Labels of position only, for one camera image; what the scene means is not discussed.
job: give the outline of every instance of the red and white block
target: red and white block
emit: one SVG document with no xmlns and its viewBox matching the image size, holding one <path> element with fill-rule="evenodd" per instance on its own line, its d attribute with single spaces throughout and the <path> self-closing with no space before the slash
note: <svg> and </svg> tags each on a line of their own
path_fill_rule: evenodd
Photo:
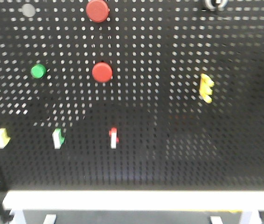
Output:
<svg viewBox="0 0 264 224">
<path fill-rule="evenodd" d="M 119 143 L 118 130 L 116 127 L 111 128 L 111 130 L 109 131 L 109 136 L 110 136 L 110 148 L 116 149 L 117 143 Z"/>
</svg>

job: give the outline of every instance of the white support leg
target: white support leg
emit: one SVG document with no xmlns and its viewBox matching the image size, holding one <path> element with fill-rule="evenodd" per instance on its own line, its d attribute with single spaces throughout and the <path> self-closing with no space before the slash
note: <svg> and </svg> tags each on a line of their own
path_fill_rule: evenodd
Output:
<svg viewBox="0 0 264 224">
<path fill-rule="evenodd" d="M 11 210 L 10 215 L 12 214 L 14 218 L 9 224 L 26 224 L 23 210 Z"/>
<path fill-rule="evenodd" d="M 56 215 L 48 214 L 45 217 L 43 224 L 54 224 L 56 222 Z"/>
<path fill-rule="evenodd" d="M 239 224 L 262 224 L 258 210 L 243 211 Z"/>
</svg>

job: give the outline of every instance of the small plastic piece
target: small plastic piece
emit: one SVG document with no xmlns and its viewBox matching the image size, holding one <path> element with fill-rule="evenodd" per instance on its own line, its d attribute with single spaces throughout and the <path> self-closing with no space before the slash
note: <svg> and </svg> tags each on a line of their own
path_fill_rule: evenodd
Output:
<svg viewBox="0 0 264 224">
<path fill-rule="evenodd" d="M 109 64 L 105 62 L 99 62 L 95 64 L 92 74 L 97 82 L 106 83 L 112 78 L 112 69 Z"/>
<path fill-rule="evenodd" d="M 104 22 L 109 11 L 107 3 L 103 0 L 91 0 L 86 5 L 86 13 L 93 22 Z"/>
<path fill-rule="evenodd" d="M 42 78 L 46 74 L 46 68 L 42 64 L 35 64 L 31 70 L 30 74 L 34 78 Z"/>
<path fill-rule="evenodd" d="M 60 128 L 56 128 L 52 133 L 54 149 L 61 149 L 65 138 L 62 136 L 62 130 Z"/>
<path fill-rule="evenodd" d="M 202 96 L 203 100 L 208 104 L 212 102 L 212 98 L 210 97 L 213 94 L 211 87 L 214 86 L 214 82 L 212 79 L 206 74 L 201 74 L 201 85 L 199 88 L 199 94 Z"/>
<path fill-rule="evenodd" d="M 109 131 L 109 136 L 110 136 L 110 148 L 111 149 L 116 149 L 117 148 L 117 143 L 119 143 L 118 130 L 117 130 L 116 127 L 113 127 Z"/>
<path fill-rule="evenodd" d="M 6 147 L 11 138 L 7 135 L 7 129 L 2 127 L 0 128 L 0 149 Z"/>
</svg>

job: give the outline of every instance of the red cap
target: red cap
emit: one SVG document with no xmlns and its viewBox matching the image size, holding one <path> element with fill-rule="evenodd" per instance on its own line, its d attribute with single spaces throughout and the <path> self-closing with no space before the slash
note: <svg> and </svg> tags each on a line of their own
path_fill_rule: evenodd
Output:
<svg viewBox="0 0 264 224">
<path fill-rule="evenodd" d="M 103 22 L 108 17 L 109 8 L 104 0 L 91 0 L 86 5 L 86 13 L 93 22 Z"/>
<path fill-rule="evenodd" d="M 106 83 L 112 78 L 112 69 L 109 64 L 105 62 L 99 62 L 95 64 L 92 74 L 97 82 Z"/>
</svg>

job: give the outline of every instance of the white metal frame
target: white metal frame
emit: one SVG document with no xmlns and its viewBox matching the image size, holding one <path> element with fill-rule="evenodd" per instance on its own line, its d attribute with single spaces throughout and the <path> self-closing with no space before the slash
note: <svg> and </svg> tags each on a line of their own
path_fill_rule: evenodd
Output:
<svg viewBox="0 0 264 224">
<path fill-rule="evenodd" d="M 9 191 L 14 210 L 264 210 L 264 191 Z"/>
</svg>

